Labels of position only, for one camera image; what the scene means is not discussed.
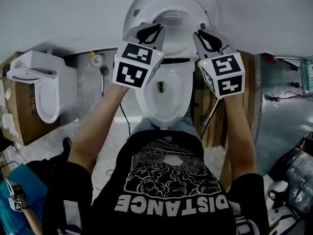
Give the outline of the shrink-wrapped bottle pack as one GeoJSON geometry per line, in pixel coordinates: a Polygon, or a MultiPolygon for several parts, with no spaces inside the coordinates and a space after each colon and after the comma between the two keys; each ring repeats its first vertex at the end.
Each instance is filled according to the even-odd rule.
{"type": "Polygon", "coordinates": [[[313,157],[301,151],[287,170],[288,200],[302,213],[313,208],[313,157]]]}

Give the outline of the white plastic casing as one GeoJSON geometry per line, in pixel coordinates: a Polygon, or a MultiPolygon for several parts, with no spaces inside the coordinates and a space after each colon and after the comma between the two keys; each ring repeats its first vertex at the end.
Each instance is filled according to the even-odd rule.
{"type": "Polygon", "coordinates": [[[275,182],[268,174],[263,176],[263,180],[269,235],[286,235],[300,221],[297,212],[288,207],[288,183],[275,182]]]}

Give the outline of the brown cardboard box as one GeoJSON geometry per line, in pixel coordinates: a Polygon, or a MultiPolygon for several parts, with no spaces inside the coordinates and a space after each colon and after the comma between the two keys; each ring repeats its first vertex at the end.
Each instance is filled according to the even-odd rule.
{"type": "Polygon", "coordinates": [[[45,123],[37,113],[33,84],[15,82],[5,75],[10,63],[21,52],[15,52],[0,64],[0,128],[3,136],[13,142],[28,145],[60,126],[60,120],[45,123]]]}

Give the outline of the metal shopping cart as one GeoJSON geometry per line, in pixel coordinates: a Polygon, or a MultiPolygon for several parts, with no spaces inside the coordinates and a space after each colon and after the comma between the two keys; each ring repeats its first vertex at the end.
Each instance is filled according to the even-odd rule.
{"type": "Polygon", "coordinates": [[[296,89],[302,89],[302,94],[287,91],[284,97],[271,97],[270,100],[280,102],[305,99],[313,102],[313,55],[307,57],[273,55],[268,58],[272,64],[275,64],[277,60],[289,62],[292,70],[300,71],[301,82],[293,82],[292,86],[296,89]]]}

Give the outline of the person's right forearm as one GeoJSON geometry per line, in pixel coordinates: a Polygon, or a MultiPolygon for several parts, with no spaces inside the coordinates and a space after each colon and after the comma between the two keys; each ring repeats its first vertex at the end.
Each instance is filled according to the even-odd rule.
{"type": "Polygon", "coordinates": [[[232,180],[256,173],[256,149],[253,136],[238,95],[224,98],[227,115],[228,153],[232,180]]]}

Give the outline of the compact white toilet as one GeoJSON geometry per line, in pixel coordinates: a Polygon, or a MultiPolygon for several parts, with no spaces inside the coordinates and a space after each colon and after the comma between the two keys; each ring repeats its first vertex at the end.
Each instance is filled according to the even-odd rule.
{"type": "Polygon", "coordinates": [[[37,113],[43,122],[54,123],[75,105],[78,98],[77,69],[68,67],[63,58],[31,50],[10,63],[10,70],[13,69],[33,69],[57,75],[55,79],[32,83],[37,113]]]}

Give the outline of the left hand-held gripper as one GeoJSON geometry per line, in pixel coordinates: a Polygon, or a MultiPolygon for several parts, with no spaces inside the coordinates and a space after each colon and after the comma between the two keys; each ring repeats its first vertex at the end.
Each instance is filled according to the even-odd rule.
{"type": "Polygon", "coordinates": [[[164,27],[141,24],[129,30],[114,56],[112,82],[144,89],[164,59],[164,27]]]}

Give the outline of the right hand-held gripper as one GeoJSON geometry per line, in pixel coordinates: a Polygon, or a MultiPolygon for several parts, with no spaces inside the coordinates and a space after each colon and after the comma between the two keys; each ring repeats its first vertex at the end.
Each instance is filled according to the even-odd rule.
{"type": "Polygon", "coordinates": [[[199,29],[193,34],[199,56],[198,67],[205,83],[217,98],[242,94],[245,68],[241,55],[222,34],[199,29]]]}

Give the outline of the person's left forearm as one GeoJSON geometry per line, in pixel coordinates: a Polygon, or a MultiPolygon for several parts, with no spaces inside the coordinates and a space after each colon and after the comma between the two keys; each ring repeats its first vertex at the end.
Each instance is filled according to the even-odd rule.
{"type": "Polygon", "coordinates": [[[75,136],[68,161],[92,174],[117,109],[128,87],[112,84],[75,136]]]}

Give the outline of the person's black printed T-shirt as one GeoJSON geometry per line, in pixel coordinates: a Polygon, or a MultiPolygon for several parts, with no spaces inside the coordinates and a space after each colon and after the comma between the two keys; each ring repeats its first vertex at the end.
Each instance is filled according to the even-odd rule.
{"type": "Polygon", "coordinates": [[[43,232],[78,235],[268,235],[264,180],[250,173],[229,191],[204,163],[198,138],[146,130],[121,148],[109,181],[92,196],[81,165],[55,166],[45,199],[43,232]]]}

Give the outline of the wooden plank platform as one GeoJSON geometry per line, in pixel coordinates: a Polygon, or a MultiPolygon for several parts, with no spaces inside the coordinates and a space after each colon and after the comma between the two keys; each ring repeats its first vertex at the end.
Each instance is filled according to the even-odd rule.
{"type": "MultiPolygon", "coordinates": [[[[246,85],[241,100],[252,135],[256,136],[260,106],[260,100],[257,98],[260,95],[259,83],[256,82],[255,78],[257,63],[255,62],[255,56],[251,53],[240,51],[240,55],[246,70],[246,85]]],[[[209,87],[205,85],[200,69],[196,67],[191,99],[193,124],[197,133],[202,136],[207,166],[213,175],[220,180],[223,188],[229,191],[232,179],[228,155],[226,110],[223,102],[218,105],[209,126],[202,126],[216,100],[209,87]]]]}

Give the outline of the person's blue jeans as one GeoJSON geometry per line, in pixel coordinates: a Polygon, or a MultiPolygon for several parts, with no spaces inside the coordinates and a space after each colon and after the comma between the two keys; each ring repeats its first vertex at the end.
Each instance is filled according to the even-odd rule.
{"type": "MultiPolygon", "coordinates": [[[[135,133],[146,131],[146,130],[159,130],[159,128],[156,125],[153,125],[153,123],[149,119],[143,118],[142,121],[134,128],[134,130],[128,136],[128,139],[135,133]]],[[[201,138],[198,135],[192,123],[192,119],[190,117],[183,117],[179,119],[172,126],[170,126],[167,130],[185,132],[185,133],[188,133],[190,135],[197,137],[201,141],[201,138]]]]}

